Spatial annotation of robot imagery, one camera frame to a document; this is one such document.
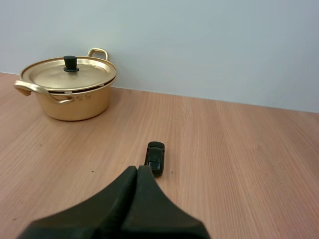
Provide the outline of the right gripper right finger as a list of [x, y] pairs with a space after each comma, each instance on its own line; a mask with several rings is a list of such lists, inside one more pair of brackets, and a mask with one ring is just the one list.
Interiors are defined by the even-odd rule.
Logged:
[[151, 168], [140, 166], [134, 197], [121, 226], [122, 239], [208, 239], [204, 224], [176, 206], [158, 186]]

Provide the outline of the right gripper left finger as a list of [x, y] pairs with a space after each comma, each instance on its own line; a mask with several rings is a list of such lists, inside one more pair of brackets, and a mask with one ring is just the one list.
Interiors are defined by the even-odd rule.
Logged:
[[89, 199], [31, 222], [20, 239], [115, 239], [131, 206], [137, 169], [129, 166]]

